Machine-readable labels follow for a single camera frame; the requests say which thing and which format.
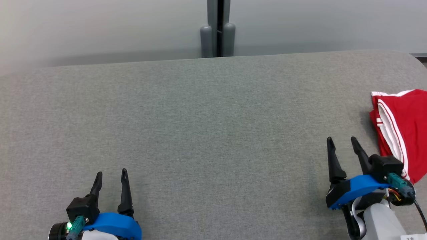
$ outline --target white partition wall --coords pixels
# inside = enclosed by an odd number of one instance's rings
[[[0,74],[31,66],[201,56],[200,0],[4,0]]]
[[[234,55],[355,49],[427,53],[425,0],[230,0]]]

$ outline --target gray tabletop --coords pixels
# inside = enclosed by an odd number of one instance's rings
[[[0,239],[45,239],[103,171],[127,168],[144,239],[346,239],[326,138],[377,153],[370,92],[427,89],[408,54],[348,51],[55,67],[0,78]],[[417,185],[427,211],[427,180]],[[422,233],[414,206],[393,207]]]

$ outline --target robotic arm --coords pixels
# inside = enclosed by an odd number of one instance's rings
[[[122,170],[122,196],[117,213],[99,213],[98,198],[102,172],[97,174],[91,192],[74,198],[67,208],[69,222],[54,224],[49,240],[142,240],[142,230],[133,218],[128,172]]]
[[[346,179],[347,175],[335,154],[335,145],[329,137],[330,189],[326,195],[329,209],[342,210],[350,239],[390,240],[406,236],[394,211],[390,209],[390,203],[396,206],[415,203],[427,229],[425,218],[415,200],[413,185],[400,177],[403,163],[393,156],[380,157],[374,154],[368,158],[355,137],[351,138],[351,143],[363,175]]]

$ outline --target gray rounded bracket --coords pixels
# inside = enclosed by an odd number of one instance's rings
[[[234,35],[236,33],[236,25],[226,23],[222,30],[222,56],[234,56]]]
[[[202,58],[213,58],[212,28],[209,25],[200,28],[200,40],[202,42]]]

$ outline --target red cloth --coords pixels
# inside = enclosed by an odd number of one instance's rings
[[[381,155],[395,156],[404,164],[402,177],[418,182],[427,173],[427,91],[371,95]]]

